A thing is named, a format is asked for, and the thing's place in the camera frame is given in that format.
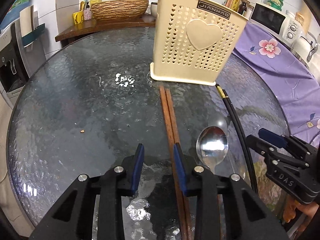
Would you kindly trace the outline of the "person's right hand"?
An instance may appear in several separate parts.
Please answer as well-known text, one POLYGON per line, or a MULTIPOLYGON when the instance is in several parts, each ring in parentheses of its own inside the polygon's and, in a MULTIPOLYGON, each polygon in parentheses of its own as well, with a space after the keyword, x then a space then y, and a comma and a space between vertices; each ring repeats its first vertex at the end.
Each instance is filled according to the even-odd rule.
POLYGON ((297 200, 292 198, 290 195, 287 195, 285 209, 283 212, 283 220, 285 223, 289 223, 296 216, 296 211, 299 210, 307 216, 304 222, 299 226, 298 231, 303 232, 308 224, 313 219, 316 214, 319 205, 316 202, 304 205, 300 204, 297 200))

